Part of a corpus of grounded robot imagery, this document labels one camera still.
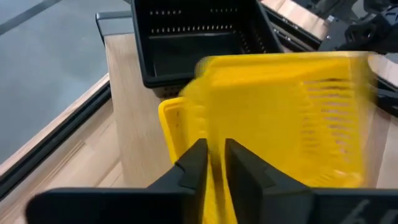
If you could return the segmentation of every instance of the black plastic basket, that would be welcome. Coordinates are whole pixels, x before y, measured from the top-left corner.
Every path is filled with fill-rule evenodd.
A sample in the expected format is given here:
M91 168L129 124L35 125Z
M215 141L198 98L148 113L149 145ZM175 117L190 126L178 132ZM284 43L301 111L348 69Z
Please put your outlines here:
M210 55L282 52L257 0L134 0L142 81L159 97L176 95Z

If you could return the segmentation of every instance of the gray floor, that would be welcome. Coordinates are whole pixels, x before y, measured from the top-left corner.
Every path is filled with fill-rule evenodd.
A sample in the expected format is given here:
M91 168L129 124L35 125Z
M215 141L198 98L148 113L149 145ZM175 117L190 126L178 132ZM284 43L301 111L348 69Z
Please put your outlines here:
M0 0L0 24L41 0ZM122 0L63 0L0 36L0 163L107 72L95 13Z

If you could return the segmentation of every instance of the yellow plastic basket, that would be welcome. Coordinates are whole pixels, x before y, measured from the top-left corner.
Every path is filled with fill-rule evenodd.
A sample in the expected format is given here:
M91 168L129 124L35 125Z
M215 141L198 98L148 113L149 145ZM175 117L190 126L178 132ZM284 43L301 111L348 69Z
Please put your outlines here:
M226 138L309 186L361 186L359 108L369 73L368 54L361 52L202 60L198 78L182 98L164 101L159 116L173 162L198 138L208 140L204 222L236 223L224 169Z

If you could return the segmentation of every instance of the wooden table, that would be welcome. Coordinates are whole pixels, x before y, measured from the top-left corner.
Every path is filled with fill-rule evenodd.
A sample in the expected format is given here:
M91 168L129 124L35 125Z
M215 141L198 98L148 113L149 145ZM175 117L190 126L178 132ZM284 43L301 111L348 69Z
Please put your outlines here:
M263 0L263 3L318 38L324 38L327 31L325 21L291 0ZM97 111L0 202L0 223L25 223L23 209L26 201L47 189L66 186L145 187L171 167L157 116L160 100L142 85L134 35L107 36L105 43L109 76L105 75L92 90L104 85L110 78L112 101ZM392 75L394 67L384 58L374 65L374 69L391 82L398 80ZM92 90L80 101L92 94ZM366 112L371 127L365 143L370 155L368 184L396 188L398 181L393 177L398 152L394 146L398 140L394 137L398 134L398 122L375 106L369 107ZM60 119L62 117L47 129L59 123ZM30 144L45 133L46 129ZM25 145L8 163L0 166L0 171L29 151L30 147Z

